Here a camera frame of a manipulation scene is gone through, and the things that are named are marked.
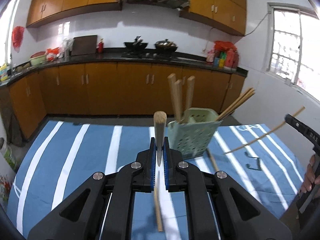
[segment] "perforated basket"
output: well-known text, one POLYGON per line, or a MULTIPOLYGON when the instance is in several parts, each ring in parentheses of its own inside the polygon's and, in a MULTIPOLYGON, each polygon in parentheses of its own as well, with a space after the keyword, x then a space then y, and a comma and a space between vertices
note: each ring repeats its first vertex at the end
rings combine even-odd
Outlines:
POLYGON ((184 160, 203 155, 214 132, 222 121, 215 121, 218 114, 208 108, 190 108, 185 111, 188 123, 168 123, 171 149, 182 153, 184 160))

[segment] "wall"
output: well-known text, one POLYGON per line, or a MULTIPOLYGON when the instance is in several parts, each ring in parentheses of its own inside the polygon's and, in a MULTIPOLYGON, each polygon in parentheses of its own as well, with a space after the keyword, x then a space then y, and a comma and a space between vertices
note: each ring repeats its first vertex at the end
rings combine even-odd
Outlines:
MULTIPOLYGON (((267 2, 312 8, 307 0, 247 0, 246 33, 251 32, 263 19, 267 13, 267 2)), ((240 67, 249 71, 243 90, 248 87, 256 89, 256 94, 236 110, 234 117, 243 124, 265 123, 273 128, 284 120, 286 114, 292 114, 304 105, 306 109, 298 119, 320 132, 319 103, 286 85, 280 78, 265 72, 265 60, 270 57, 266 55, 267 37, 268 17, 252 34, 232 38, 240 54, 240 67)), ((306 167, 313 154, 312 144, 289 125, 285 125, 276 134, 306 167)))
MULTIPOLYGON (((20 0, 14 26, 26 25, 28 8, 31 0, 20 0)), ((60 45, 59 24, 70 22, 69 36, 97 34, 104 39, 105 47, 123 47, 124 41, 133 41, 136 36, 148 42, 147 48, 154 48, 159 40, 174 41, 179 52, 200 56, 207 40, 208 48, 212 41, 230 41, 231 36, 211 27, 179 18, 179 11, 157 6, 124 4, 122 11, 97 12, 78 15, 56 21, 37 29, 28 28, 19 53, 12 53, 14 64, 26 62, 28 58, 41 50, 60 45)))

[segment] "metal bolt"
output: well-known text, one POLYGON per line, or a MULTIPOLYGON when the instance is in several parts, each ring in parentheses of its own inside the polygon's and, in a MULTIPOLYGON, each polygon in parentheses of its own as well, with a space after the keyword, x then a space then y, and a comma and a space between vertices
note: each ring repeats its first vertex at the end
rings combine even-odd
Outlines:
POLYGON ((180 168, 187 168, 188 166, 189 166, 189 164, 187 163, 187 162, 179 162, 178 163, 178 166, 180 167, 180 168))
POLYGON ((218 171, 218 172, 217 172, 217 177, 218 177, 219 179, 224 179, 224 178, 227 177, 227 174, 226 174, 224 171, 218 171))
POLYGON ((103 173, 102 173, 102 172, 96 172, 96 173, 93 175, 93 178, 94 178, 94 179, 102 179, 102 178, 103 178, 103 173))
POLYGON ((138 169, 140 167, 141 167, 141 163, 139 163, 139 162, 131 163, 131 168, 133 168, 133 169, 138 169))

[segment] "hand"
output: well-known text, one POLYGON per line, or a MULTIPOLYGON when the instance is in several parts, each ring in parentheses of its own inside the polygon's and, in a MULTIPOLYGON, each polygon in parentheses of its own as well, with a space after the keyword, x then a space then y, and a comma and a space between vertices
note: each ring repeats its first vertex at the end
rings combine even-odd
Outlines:
POLYGON ((301 185, 301 191, 306 193, 311 190, 311 184, 315 183, 316 185, 320 185, 320 176, 316 178, 315 173, 313 172, 312 166, 315 164, 316 157, 313 155, 310 159, 310 164, 307 166, 307 172, 304 175, 304 182, 301 185))

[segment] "countertop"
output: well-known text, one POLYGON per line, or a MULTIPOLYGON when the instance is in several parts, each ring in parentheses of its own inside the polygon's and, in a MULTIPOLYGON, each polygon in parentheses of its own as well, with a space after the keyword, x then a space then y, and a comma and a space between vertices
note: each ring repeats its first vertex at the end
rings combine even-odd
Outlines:
POLYGON ((1 82, 0 87, 9 86, 14 82, 20 80, 21 78, 27 76, 28 74, 35 72, 39 69, 44 69, 44 68, 53 67, 53 66, 83 64, 83 63, 92 63, 92 62, 140 62, 140 63, 166 64, 166 65, 206 69, 206 70, 218 71, 218 72, 228 73, 228 74, 237 74, 239 76, 247 77, 248 71, 242 68, 238 67, 236 71, 215 68, 212 66, 212 64, 206 63, 204 61, 204 58, 202 59, 201 57, 198 57, 198 58, 201 58, 201 60, 197 60, 197 59, 192 59, 192 56, 194 55, 190 55, 190 57, 188 55, 190 54, 183 54, 182 57, 176 57, 175 59, 171 59, 171 60, 163 60, 158 58, 128 58, 128 57, 123 57, 123 53, 116 53, 116 52, 69 56, 66 58, 57 59, 52 62, 42 63, 37 66, 30 67, 26 70, 23 70, 22 72, 19 72, 18 74, 11 76, 6 81, 1 82))

